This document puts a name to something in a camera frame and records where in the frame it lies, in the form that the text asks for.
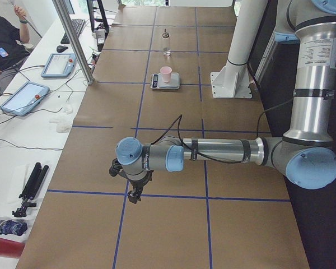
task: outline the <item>white desk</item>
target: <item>white desk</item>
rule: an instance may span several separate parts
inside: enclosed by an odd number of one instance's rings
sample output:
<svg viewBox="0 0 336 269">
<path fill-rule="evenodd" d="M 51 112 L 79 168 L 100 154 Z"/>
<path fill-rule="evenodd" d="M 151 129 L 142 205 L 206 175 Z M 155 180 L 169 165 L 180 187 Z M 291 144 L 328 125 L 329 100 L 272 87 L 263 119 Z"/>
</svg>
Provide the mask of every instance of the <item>white desk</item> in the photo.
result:
<svg viewBox="0 0 336 269">
<path fill-rule="evenodd" d="M 88 26 L 85 27 L 83 33 L 80 35 L 80 42 L 86 59 L 89 59 L 93 49 L 96 49 L 97 46 L 95 39 L 93 39 L 91 35 L 89 23 L 86 25 Z M 50 54 L 56 53 L 56 47 L 60 44 L 60 40 L 63 34 L 63 27 L 60 20 L 57 19 L 56 22 L 52 24 L 48 32 L 44 35 L 35 50 L 31 53 L 31 56 L 22 66 L 22 69 L 46 64 Z M 65 53 L 73 52 L 71 45 L 68 44 L 67 46 L 69 48 L 65 51 Z M 23 73 L 32 82 L 47 85 L 50 87 L 50 90 L 56 90 L 59 86 L 70 79 L 79 69 L 80 66 L 77 63 L 75 70 L 68 78 L 59 80 L 42 79 L 40 76 L 43 70 L 42 68 L 27 69 L 23 71 Z M 17 74 L 6 89 L 5 93 L 15 92 L 26 81 L 27 79 L 24 78 L 23 75 Z M 13 118 L 6 123 L 0 124 L 0 138 L 10 141 L 17 146 L 62 149 L 69 133 L 58 133 L 56 131 L 56 124 L 50 123 L 49 121 L 54 117 L 62 115 L 66 120 L 72 122 L 78 111 L 78 108 L 80 107 L 87 87 L 87 83 L 81 71 L 78 71 L 78 73 L 68 84 L 73 89 L 73 92 L 65 85 L 59 90 L 45 97 L 42 102 L 34 109 L 34 111 L 39 109 L 58 111 L 62 105 L 66 103 L 67 98 L 71 94 L 68 103 L 72 106 L 72 114 L 68 115 L 63 112 L 51 113 L 47 111 L 39 111 L 33 114 L 29 114 L 25 117 Z M 0 98 L 0 104 L 7 100 L 7 98 L 8 96 L 2 96 Z M 10 116 L 4 114 L 0 115 L 0 122 L 3 122 L 9 118 Z M 16 209 L 21 206 L 22 200 L 18 199 L 18 195 L 22 191 L 20 186 L 24 185 L 24 178 L 15 177 L 15 172 L 17 172 L 19 168 L 22 169 L 26 166 L 27 180 L 36 162 L 40 162 L 42 166 L 49 165 L 49 170 L 46 174 L 43 185 L 41 186 L 40 191 L 36 196 L 38 206 L 33 209 L 28 209 L 28 216 L 20 218 L 27 222 L 28 230 L 22 236 L 0 235 L 1 238 L 18 242 L 25 242 L 27 240 L 60 155 L 60 150 L 18 149 L 6 142 L 0 141 L 0 219 L 15 219 L 11 213 L 13 210 L 16 211 Z M 15 268 L 17 262 L 17 259 L 0 257 L 0 269 Z"/>
</svg>

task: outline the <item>keyboard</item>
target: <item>keyboard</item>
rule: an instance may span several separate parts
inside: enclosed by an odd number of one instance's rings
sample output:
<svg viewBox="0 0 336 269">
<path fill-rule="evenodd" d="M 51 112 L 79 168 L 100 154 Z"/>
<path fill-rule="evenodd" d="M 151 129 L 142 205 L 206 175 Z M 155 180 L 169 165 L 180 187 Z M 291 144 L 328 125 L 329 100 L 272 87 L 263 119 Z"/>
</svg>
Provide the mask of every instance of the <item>keyboard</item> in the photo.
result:
<svg viewBox="0 0 336 269">
<path fill-rule="evenodd" d="M 71 23 L 74 29 L 74 32 L 76 33 L 77 37 L 80 36 L 83 27 L 85 26 L 85 20 L 81 18 L 72 18 Z M 61 39 L 61 44 L 69 44 L 69 39 L 67 34 L 65 33 Z"/>
</svg>

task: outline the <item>glass bottle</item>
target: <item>glass bottle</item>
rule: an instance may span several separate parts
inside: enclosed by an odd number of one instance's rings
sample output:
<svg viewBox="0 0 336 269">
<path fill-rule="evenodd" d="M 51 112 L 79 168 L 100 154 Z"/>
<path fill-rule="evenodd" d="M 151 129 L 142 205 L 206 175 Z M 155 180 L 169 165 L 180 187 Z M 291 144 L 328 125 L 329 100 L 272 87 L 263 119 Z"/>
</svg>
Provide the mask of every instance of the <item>glass bottle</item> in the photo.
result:
<svg viewBox="0 0 336 269">
<path fill-rule="evenodd" d="M 162 40 L 163 40 L 163 55 L 169 56 L 170 55 L 170 38 L 169 38 L 169 33 L 167 32 L 167 29 L 164 29 L 164 32 L 162 34 Z"/>
</svg>

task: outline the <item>tablet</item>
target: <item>tablet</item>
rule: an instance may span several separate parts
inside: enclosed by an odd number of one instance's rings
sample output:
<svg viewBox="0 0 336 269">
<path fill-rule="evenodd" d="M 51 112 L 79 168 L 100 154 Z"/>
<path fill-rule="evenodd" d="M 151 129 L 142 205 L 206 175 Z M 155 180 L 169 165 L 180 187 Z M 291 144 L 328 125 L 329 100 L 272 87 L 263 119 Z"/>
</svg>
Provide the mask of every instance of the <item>tablet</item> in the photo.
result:
<svg viewBox="0 0 336 269">
<path fill-rule="evenodd" d="M 49 90 L 47 86 L 28 81 L 1 105 L 1 110 L 24 116 L 41 102 Z"/>
<path fill-rule="evenodd" d="M 76 63 L 73 53 L 52 53 L 41 73 L 43 78 L 65 78 L 71 74 Z"/>
</svg>

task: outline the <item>black mouse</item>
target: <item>black mouse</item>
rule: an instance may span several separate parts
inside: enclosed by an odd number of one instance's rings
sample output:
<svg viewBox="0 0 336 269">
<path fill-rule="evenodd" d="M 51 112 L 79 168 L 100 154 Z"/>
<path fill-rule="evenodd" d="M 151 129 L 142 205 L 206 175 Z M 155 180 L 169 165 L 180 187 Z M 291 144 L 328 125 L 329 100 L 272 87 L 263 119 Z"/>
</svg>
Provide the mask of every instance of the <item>black mouse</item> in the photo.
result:
<svg viewBox="0 0 336 269">
<path fill-rule="evenodd" d="M 61 52 L 64 52 L 65 50 L 67 50 L 67 49 L 68 49 L 67 46 L 58 45 L 57 48 L 56 48 L 56 51 L 58 53 L 61 53 Z"/>
</svg>

